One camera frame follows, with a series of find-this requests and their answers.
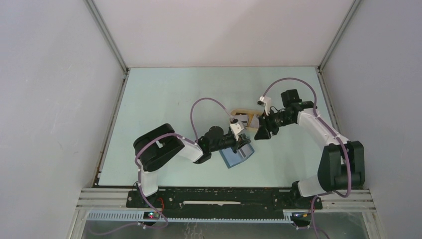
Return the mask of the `white striped credit card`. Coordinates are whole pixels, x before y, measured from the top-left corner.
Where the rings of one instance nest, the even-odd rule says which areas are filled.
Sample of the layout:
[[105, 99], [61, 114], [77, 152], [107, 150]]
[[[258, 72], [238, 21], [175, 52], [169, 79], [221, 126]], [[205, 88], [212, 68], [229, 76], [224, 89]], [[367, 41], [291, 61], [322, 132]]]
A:
[[242, 148], [240, 148], [237, 152], [240, 159], [244, 161], [250, 158], [254, 154], [255, 150], [251, 146], [251, 144], [247, 144], [247, 145], [244, 145]]

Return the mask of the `blue leather card holder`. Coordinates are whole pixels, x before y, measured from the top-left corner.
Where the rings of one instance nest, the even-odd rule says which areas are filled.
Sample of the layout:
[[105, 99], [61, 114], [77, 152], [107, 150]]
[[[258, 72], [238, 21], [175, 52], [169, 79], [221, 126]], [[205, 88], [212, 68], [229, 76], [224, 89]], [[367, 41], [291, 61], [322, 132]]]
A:
[[227, 168], [229, 169], [246, 161], [246, 160], [242, 161], [238, 155], [238, 152], [233, 153], [231, 148], [220, 150], [219, 153], [224, 163], [226, 164]]

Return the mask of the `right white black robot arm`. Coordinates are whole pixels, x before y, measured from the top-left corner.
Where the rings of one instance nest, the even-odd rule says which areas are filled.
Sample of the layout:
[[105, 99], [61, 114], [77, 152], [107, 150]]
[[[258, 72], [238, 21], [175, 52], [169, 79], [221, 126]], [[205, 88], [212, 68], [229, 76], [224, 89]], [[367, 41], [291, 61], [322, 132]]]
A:
[[349, 195], [354, 187], [365, 182], [364, 146], [351, 141], [329, 126], [320, 116], [312, 101], [303, 101], [296, 89], [281, 93], [283, 109], [271, 109], [271, 99], [261, 96], [257, 102], [264, 107], [258, 116], [259, 128], [255, 140], [267, 140], [275, 136], [281, 127], [297, 124], [304, 129], [322, 149], [315, 176], [292, 184], [294, 191], [289, 200], [295, 208], [304, 207], [310, 196], [346, 190]]

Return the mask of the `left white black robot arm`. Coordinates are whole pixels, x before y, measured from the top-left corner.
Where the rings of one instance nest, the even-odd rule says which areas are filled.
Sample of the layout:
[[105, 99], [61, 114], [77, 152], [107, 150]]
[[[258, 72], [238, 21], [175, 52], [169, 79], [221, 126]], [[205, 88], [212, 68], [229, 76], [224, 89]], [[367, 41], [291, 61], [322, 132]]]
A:
[[158, 171], [175, 156], [202, 164], [214, 152], [219, 152], [228, 168], [245, 161], [254, 149], [244, 131], [243, 124], [238, 122], [230, 124], [227, 132], [219, 126], [212, 126], [202, 137], [192, 141], [175, 133], [166, 123], [140, 136], [133, 143], [138, 166], [138, 201], [148, 208], [156, 204]]

